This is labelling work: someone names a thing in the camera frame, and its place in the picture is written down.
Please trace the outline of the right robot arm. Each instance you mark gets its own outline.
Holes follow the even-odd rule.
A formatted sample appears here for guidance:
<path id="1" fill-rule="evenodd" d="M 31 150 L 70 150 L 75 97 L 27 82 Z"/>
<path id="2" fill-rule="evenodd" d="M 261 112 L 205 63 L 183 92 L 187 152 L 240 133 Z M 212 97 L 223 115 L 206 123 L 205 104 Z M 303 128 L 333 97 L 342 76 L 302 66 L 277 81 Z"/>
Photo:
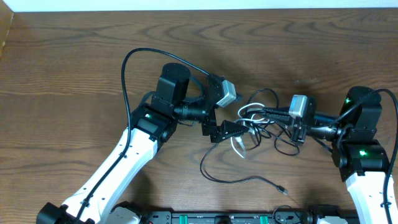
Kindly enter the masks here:
<path id="1" fill-rule="evenodd" d="M 392 170 L 397 149 L 387 156 L 375 139 L 382 113 L 381 89 L 349 89 L 339 116 L 316 111 L 312 97 L 294 95 L 288 108 L 263 108 L 260 114 L 291 132 L 291 142 L 311 136 L 331 142 L 331 157 L 354 201 L 360 223 L 397 223 Z"/>

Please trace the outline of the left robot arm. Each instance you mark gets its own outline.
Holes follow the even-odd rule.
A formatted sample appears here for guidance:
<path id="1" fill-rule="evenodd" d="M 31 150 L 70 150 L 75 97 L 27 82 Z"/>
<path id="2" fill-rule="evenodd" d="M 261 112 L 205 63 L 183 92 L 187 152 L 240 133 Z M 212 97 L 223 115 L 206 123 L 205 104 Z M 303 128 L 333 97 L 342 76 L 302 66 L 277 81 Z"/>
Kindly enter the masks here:
<path id="1" fill-rule="evenodd" d="M 207 76 L 201 95 L 188 98 L 194 81 L 189 69 L 179 63 L 163 66 L 155 91 L 146 94 L 129 114 L 128 125 L 118 145 L 89 180 L 61 206 L 47 203 L 37 223 L 139 223 L 140 216 L 116 203 L 136 174 L 155 157 L 181 121 L 201 123 L 203 135 L 219 143 L 248 131 L 230 121 L 218 125 L 215 109 L 238 97 L 233 83 L 215 74 Z"/>

